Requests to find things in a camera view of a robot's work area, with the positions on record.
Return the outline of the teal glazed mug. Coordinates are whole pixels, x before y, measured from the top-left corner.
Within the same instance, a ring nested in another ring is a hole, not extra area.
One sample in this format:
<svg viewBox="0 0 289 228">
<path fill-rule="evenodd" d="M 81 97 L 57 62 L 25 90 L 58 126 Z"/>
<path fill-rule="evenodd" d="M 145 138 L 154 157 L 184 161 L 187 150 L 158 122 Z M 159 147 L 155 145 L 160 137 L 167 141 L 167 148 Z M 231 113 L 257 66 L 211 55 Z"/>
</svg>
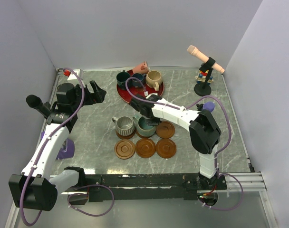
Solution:
<svg viewBox="0 0 289 228">
<path fill-rule="evenodd" d="M 156 126 L 149 126 L 146 123 L 146 119 L 139 114 L 134 114 L 132 117 L 136 130 L 144 136 L 150 136 L 156 131 Z"/>
</svg>

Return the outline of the grey striped mug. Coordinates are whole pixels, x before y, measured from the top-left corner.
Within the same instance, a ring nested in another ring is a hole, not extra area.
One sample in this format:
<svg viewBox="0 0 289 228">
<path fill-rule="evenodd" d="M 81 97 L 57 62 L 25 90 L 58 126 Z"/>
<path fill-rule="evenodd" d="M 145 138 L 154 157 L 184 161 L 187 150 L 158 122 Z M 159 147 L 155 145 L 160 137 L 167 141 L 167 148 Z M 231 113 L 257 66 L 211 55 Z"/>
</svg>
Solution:
<svg viewBox="0 0 289 228">
<path fill-rule="evenodd" d="M 121 136 L 129 136 L 135 130 L 134 121 L 128 116 L 113 117 L 112 121 L 116 125 L 116 132 Z"/>
</svg>

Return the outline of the wooden coaster three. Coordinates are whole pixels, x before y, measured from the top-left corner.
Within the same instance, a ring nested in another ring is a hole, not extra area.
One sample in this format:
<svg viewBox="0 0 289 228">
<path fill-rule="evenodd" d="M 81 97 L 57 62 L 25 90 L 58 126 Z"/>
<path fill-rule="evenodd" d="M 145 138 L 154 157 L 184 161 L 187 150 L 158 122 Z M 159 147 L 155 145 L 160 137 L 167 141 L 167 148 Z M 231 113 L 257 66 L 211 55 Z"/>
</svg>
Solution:
<svg viewBox="0 0 289 228">
<path fill-rule="evenodd" d="M 144 135 L 141 135 L 137 130 L 136 130 L 136 132 L 135 132 L 136 134 L 137 134 L 137 136 L 138 137 L 140 137 L 140 138 L 151 138 L 152 136 L 154 136 L 155 135 L 155 133 L 153 133 L 152 135 L 150 135 L 150 136 L 144 136 Z"/>
</svg>

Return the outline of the wooden coaster four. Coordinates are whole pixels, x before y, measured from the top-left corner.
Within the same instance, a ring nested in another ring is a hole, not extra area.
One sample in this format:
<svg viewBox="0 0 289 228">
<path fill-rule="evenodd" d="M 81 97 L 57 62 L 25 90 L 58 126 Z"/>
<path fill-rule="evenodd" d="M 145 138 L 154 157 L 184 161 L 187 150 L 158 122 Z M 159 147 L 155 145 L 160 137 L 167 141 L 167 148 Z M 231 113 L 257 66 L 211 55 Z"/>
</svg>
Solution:
<svg viewBox="0 0 289 228">
<path fill-rule="evenodd" d="M 169 121 L 162 121 L 156 128 L 156 134 L 163 139 L 169 139 L 175 134 L 175 127 Z"/>
</svg>

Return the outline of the beige ceramic mug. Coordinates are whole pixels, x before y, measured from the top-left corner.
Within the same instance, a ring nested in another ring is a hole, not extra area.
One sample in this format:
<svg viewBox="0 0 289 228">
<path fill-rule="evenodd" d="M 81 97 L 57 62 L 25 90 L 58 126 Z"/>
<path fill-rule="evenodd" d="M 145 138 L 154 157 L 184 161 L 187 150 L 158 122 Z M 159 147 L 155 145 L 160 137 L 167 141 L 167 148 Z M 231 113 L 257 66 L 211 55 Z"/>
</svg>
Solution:
<svg viewBox="0 0 289 228">
<path fill-rule="evenodd" d="M 149 71 L 146 75 L 146 84 L 154 89 L 155 91 L 159 91 L 162 83 L 162 75 L 160 72 L 152 70 Z"/>
</svg>

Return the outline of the dark green mug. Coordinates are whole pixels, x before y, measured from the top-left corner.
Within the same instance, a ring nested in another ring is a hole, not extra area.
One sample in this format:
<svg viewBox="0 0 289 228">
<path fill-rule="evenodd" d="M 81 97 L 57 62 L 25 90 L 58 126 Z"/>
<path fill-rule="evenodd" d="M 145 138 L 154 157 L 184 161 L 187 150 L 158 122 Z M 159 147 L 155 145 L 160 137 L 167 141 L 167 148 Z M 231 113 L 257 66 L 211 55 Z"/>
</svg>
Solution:
<svg viewBox="0 0 289 228">
<path fill-rule="evenodd" d="M 130 74 L 126 71 L 122 71 L 116 75 L 117 85 L 121 90 L 126 90 L 126 81 L 130 78 Z"/>
</svg>

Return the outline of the wooden coaster one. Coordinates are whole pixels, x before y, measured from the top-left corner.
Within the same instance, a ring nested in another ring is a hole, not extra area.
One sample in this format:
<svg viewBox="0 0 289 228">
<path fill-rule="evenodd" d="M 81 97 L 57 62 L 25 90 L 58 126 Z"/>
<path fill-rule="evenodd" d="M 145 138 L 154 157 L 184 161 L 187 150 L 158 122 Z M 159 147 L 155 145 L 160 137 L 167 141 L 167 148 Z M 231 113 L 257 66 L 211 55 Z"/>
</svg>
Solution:
<svg viewBox="0 0 289 228">
<path fill-rule="evenodd" d="M 118 132 L 116 132 L 116 135 L 120 139 L 130 139 L 135 135 L 135 130 L 128 136 L 120 135 Z"/>
</svg>

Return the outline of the wooden coaster six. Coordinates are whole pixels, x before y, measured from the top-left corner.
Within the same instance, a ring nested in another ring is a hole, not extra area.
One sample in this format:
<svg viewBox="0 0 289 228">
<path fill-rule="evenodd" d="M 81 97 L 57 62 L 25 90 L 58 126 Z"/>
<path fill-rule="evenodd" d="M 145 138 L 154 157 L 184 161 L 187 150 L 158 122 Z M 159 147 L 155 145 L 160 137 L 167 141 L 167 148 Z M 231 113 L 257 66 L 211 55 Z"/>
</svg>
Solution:
<svg viewBox="0 0 289 228">
<path fill-rule="evenodd" d="M 149 158 L 156 152 L 156 145 L 149 138 L 142 138 L 135 145 L 136 153 L 142 158 Z"/>
</svg>

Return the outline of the wooden coaster five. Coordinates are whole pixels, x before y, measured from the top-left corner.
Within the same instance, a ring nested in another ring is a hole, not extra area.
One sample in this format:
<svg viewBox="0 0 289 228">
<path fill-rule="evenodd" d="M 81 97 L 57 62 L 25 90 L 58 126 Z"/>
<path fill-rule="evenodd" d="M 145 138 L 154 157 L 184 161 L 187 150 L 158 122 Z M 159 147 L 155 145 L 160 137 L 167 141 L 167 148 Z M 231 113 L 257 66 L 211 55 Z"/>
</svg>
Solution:
<svg viewBox="0 0 289 228">
<path fill-rule="evenodd" d="M 171 139 L 161 139 L 156 144 L 156 152 L 164 159 L 171 158 L 176 154 L 176 144 Z"/>
</svg>

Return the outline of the wooden coaster two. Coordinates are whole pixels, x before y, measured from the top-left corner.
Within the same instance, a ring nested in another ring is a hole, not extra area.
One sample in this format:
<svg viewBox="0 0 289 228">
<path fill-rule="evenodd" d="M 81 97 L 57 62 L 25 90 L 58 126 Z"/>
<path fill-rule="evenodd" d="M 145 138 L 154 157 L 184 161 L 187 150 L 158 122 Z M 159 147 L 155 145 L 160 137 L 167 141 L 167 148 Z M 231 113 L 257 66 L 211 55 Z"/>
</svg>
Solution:
<svg viewBox="0 0 289 228">
<path fill-rule="evenodd" d="M 135 144 L 128 139 L 119 140 L 114 146 L 114 152 L 120 159 L 129 159 L 135 153 Z"/>
</svg>

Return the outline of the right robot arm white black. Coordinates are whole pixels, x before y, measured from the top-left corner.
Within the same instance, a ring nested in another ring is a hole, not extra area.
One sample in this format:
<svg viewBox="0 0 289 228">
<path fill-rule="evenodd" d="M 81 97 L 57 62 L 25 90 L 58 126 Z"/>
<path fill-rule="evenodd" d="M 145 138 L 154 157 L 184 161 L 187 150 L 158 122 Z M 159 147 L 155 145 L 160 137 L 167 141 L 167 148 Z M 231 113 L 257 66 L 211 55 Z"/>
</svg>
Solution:
<svg viewBox="0 0 289 228">
<path fill-rule="evenodd" d="M 200 184 L 211 189 L 217 182 L 215 155 L 220 141 L 221 130 L 208 110 L 188 110 L 172 104 L 158 95 L 133 95 L 129 103 L 148 120 L 164 119 L 172 122 L 190 134 L 193 148 L 200 156 Z"/>
</svg>

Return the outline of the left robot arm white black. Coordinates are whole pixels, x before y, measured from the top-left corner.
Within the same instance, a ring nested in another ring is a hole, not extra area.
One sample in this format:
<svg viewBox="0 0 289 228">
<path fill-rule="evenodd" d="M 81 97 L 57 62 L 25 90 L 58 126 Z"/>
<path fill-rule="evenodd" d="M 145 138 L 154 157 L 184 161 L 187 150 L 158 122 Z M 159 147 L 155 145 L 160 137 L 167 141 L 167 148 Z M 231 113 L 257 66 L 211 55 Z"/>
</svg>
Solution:
<svg viewBox="0 0 289 228">
<path fill-rule="evenodd" d="M 40 144 L 21 174 L 13 174 L 9 188 L 16 207 L 50 211 L 57 197 L 69 188 L 80 191 L 85 188 L 86 175 L 80 167 L 66 167 L 63 174 L 50 178 L 56 157 L 77 121 L 74 113 L 79 106 L 104 101 L 106 91 L 94 80 L 90 81 L 93 92 L 87 87 L 63 83 L 57 87 L 57 100 L 43 103 L 35 95 L 28 95 L 29 107 L 37 110 L 47 120 Z"/>
</svg>

